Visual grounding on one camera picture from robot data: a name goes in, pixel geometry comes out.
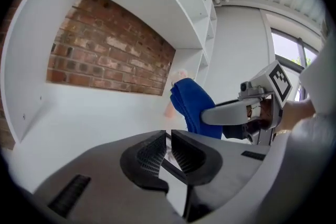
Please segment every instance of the gray surface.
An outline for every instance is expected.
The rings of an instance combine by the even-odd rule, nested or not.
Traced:
[[[70,212],[79,223],[184,223],[165,193],[143,190],[122,172],[119,161],[126,148],[157,132],[136,135],[94,147],[49,177],[34,193],[48,204],[76,174],[91,182]]]
[[[201,114],[209,125],[239,125],[248,122],[246,106],[260,102],[259,98],[243,99],[235,103],[216,106]]]
[[[207,146],[217,150],[223,159],[223,165],[214,177],[206,184],[194,187],[200,201],[211,209],[217,209],[232,199],[252,178],[263,163],[257,159],[242,156],[244,151],[267,154],[269,146],[248,145],[222,141],[202,135],[180,131]]]
[[[195,223],[280,223],[304,201],[335,149],[335,114],[276,137],[258,171],[225,206]]]

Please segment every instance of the white wall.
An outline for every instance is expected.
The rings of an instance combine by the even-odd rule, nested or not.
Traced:
[[[260,10],[219,7],[214,51],[204,89],[215,103],[238,97],[240,84],[269,64],[269,47]]]
[[[1,96],[19,143],[46,98],[46,70],[59,26],[76,0],[22,0],[9,26],[1,61]]]
[[[156,95],[46,84],[45,102],[26,137],[14,146],[9,171],[33,192],[48,176],[86,150],[154,130],[183,129],[166,118]]]

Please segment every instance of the exposed brick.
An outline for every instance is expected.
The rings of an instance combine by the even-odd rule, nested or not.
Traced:
[[[163,85],[163,83],[161,83],[161,82],[153,81],[153,87],[154,87],[154,88],[163,89],[164,85]]]
[[[166,71],[164,71],[163,69],[159,69],[159,68],[156,69],[155,73],[162,77],[165,77],[167,75]]]
[[[97,44],[93,41],[90,41],[87,43],[87,48],[91,51],[95,51],[103,55],[107,55],[109,53],[109,48],[103,45]]]
[[[136,57],[139,57],[141,54],[141,50],[139,48],[135,46],[129,46],[129,45],[126,47],[126,52]]]
[[[162,94],[175,50],[160,35],[110,0],[73,6],[55,37],[48,80]]]
[[[65,82],[67,80],[67,75],[61,71],[48,69],[47,80],[52,82]]]
[[[148,71],[152,71],[152,72],[154,72],[154,67],[153,67],[152,65],[150,65],[150,64],[148,64],[148,63],[145,63],[145,62],[142,62],[142,61],[139,61],[139,60],[137,60],[137,59],[131,59],[131,60],[129,61],[129,63],[130,63],[131,65],[136,66],[136,67],[141,67],[141,68],[146,69],[146,70],[148,70]]]
[[[10,24],[11,24],[10,20],[3,20],[1,23],[0,31],[2,33],[7,33]]]
[[[76,20],[87,24],[87,25],[91,25],[91,26],[97,26],[97,27],[101,27],[102,26],[102,21],[99,19],[94,18],[93,16],[89,15],[88,13],[77,13],[76,14]]]
[[[135,74],[138,77],[145,78],[145,79],[149,79],[153,75],[153,73],[150,73],[148,71],[145,71],[139,68],[136,68]]]
[[[80,31],[81,24],[79,22],[74,21],[74,20],[65,18],[65,20],[61,24],[60,28],[63,29],[63,30],[66,30],[66,31],[78,33]]]
[[[53,55],[50,55],[49,62],[48,62],[48,68],[54,68],[56,63],[56,57]]]
[[[165,82],[164,78],[161,78],[161,77],[159,77],[157,75],[151,75],[150,79],[158,81],[158,82]]]
[[[5,20],[12,20],[16,12],[16,8],[9,8],[6,13]]]
[[[98,87],[98,88],[110,89],[111,88],[111,81],[110,80],[105,80],[105,79],[93,78],[92,86],[93,87]]]
[[[74,60],[83,61],[87,63],[95,63],[97,60],[97,55],[91,52],[75,49],[72,54],[72,58]]]
[[[134,74],[135,72],[135,67],[129,66],[126,63],[119,63],[117,69],[123,72],[132,73],[132,74]]]
[[[123,73],[121,72],[117,72],[113,70],[105,70],[104,78],[122,81],[122,75]]]
[[[163,90],[156,89],[156,88],[145,88],[144,93],[149,94],[156,94],[156,95],[162,95]]]
[[[126,51],[127,44],[120,41],[116,37],[107,37],[106,43],[112,47],[118,48],[120,50]]]
[[[145,92],[145,86],[142,85],[136,85],[136,84],[132,84],[131,85],[131,92],[141,92],[144,93]]]
[[[95,51],[98,52],[100,54],[104,54],[107,55],[109,52],[109,48],[100,45],[92,40],[89,40],[87,38],[81,38],[81,37],[76,37],[73,41],[73,45],[74,46],[78,46],[90,51]]]
[[[156,59],[154,57],[148,54],[144,54],[143,52],[140,55],[140,59],[150,64],[156,64]]]
[[[12,150],[14,145],[15,141],[10,131],[0,129],[0,146]]]
[[[85,64],[85,63],[81,63],[81,64],[79,65],[79,70],[80,70],[81,72],[87,72],[87,71],[89,70],[89,67],[88,67],[87,64]]]
[[[92,73],[94,76],[102,77],[104,69],[102,69],[101,67],[92,67],[91,66],[89,70],[91,70],[91,68],[92,68],[92,72],[90,71],[90,73]]]
[[[126,42],[128,45],[134,46],[137,42],[138,37],[129,32],[124,32],[120,36],[120,39]]]
[[[97,18],[105,22],[111,22],[114,19],[112,9],[104,8],[103,6],[94,6],[93,13]]]
[[[112,69],[117,69],[118,68],[118,63],[114,61],[113,59],[105,56],[101,56],[98,59],[98,64],[100,66],[112,68]]]
[[[106,38],[106,34],[104,32],[91,28],[90,26],[84,28],[82,35],[83,37],[99,44],[102,44]]]
[[[69,57],[72,53],[72,48],[64,46],[62,44],[57,44],[55,49],[53,50],[53,54],[59,56]]]
[[[59,29],[57,31],[57,34],[56,34],[56,37],[55,37],[55,41],[56,42],[64,43],[66,41],[66,37],[67,37],[67,32],[65,32],[62,29]]]
[[[1,33],[0,34],[0,44],[3,44],[5,42],[5,34]]]
[[[69,83],[73,85],[90,86],[91,78],[87,76],[78,75],[78,74],[70,74]]]
[[[88,49],[88,43],[90,42],[92,41],[90,41],[89,39],[76,37],[72,44],[78,47],[82,47],[84,49]]]
[[[121,62],[128,62],[130,58],[130,56],[127,53],[122,52],[121,50],[115,48],[110,49],[109,57]]]
[[[140,85],[144,85],[148,87],[151,87],[153,83],[153,81],[149,79],[136,77],[131,74],[124,74],[123,81],[127,83],[132,83],[132,84],[140,84]]]
[[[17,8],[20,5],[21,1],[22,0],[13,0],[11,7]]]
[[[96,79],[92,81],[93,87],[103,88],[103,89],[113,89],[119,91],[130,91],[131,86],[127,83],[116,82],[111,80]]]
[[[6,119],[0,119],[0,129],[9,131]]]

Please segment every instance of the blue cloth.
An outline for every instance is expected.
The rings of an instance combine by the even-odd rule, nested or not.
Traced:
[[[177,111],[184,115],[188,131],[212,138],[222,138],[222,127],[208,125],[202,122],[201,112],[214,108],[215,103],[211,97],[190,78],[175,83],[171,89],[170,100]]]

